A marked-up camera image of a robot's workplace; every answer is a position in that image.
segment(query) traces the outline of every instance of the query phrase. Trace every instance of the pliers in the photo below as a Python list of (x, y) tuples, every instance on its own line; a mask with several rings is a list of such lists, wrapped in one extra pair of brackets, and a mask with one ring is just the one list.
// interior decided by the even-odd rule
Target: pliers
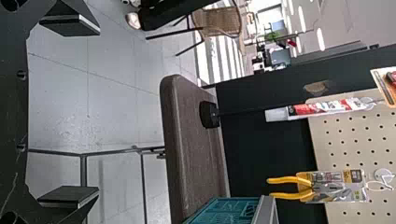
[(313, 197), (317, 194), (321, 193), (334, 193), (339, 190), (343, 190), (344, 187), (335, 183), (320, 183), (314, 184), (307, 179), (300, 178), (297, 176), (285, 176), (280, 178), (268, 178), (268, 184), (288, 184), (294, 183), (298, 185), (306, 186), (307, 189), (300, 191), (298, 193), (283, 193), (283, 192), (275, 192), (271, 193), (270, 196), (278, 199), (286, 199), (286, 200), (304, 200), (310, 197)]

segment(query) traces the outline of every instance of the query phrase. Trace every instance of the yellow pliers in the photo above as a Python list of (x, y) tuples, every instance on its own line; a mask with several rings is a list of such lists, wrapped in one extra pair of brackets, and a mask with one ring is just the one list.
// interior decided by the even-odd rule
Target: yellow pliers
[(298, 176), (285, 176), (280, 178), (268, 178), (268, 184), (298, 184), (298, 193), (271, 193), (270, 195), (278, 199), (310, 201), (317, 194), (343, 193), (344, 187), (337, 183), (318, 183), (313, 184), (310, 180)]
[(289, 183), (294, 183), (294, 184), (299, 184), (306, 186), (307, 189), (300, 191), (298, 193), (280, 193), (280, 192), (275, 192), (271, 193), (270, 196), (273, 196), (274, 198), (278, 199), (286, 199), (286, 200), (301, 200), (305, 198), (309, 198), (315, 195), (315, 192), (313, 190), (312, 182), (303, 179), (297, 176), (285, 176), (285, 177), (280, 177), (280, 178), (268, 178), (267, 179), (268, 184), (289, 184)]

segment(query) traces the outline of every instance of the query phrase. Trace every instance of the pegboard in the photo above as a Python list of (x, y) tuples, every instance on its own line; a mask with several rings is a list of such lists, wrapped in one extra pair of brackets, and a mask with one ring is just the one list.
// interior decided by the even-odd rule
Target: pegboard
[[(382, 96), (378, 89), (373, 89), (320, 97), (307, 102), (317, 103), (350, 97), (381, 99)], [(320, 171), (363, 169), (366, 175), (373, 176), (375, 170), (387, 168), (396, 173), (396, 109), (377, 105), (371, 111), (308, 120)], [(396, 191), (368, 191), (368, 195), (369, 203), (326, 204), (329, 223), (394, 223)]]

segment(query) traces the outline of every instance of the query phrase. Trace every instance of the caulk tube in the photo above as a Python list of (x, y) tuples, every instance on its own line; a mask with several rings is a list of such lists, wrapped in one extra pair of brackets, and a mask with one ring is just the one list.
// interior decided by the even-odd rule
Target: caulk tube
[(344, 100), (308, 105), (289, 105), (277, 109), (266, 110), (265, 120), (267, 122), (274, 122), (282, 120), (306, 119), (309, 117), (369, 110), (372, 108), (372, 104), (366, 104), (358, 98), (348, 98)]

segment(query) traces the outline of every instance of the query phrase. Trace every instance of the product package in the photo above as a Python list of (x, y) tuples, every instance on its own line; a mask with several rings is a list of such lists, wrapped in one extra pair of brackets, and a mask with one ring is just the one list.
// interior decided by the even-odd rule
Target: product package
[(369, 110), (372, 108), (372, 104), (364, 103), (362, 99), (349, 98), (337, 101), (321, 102), (317, 104), (290, 105), (277, 109), (266, 110), (265, 120), (267, 122), (274, 122), (282, 120), (306, 119), (309, 117)]
[[(340, 172), (301, 172), (297, 177), (312, 183), (314, 194), (303, 198), (303, 203), (367, 203), (366, 180), (363, 170), (344, 170)], [(299, 192), (309, 190), (298, 184)]]
[(396, 67), (373, 69), (371, 74), (388, 107), (396, 108)]

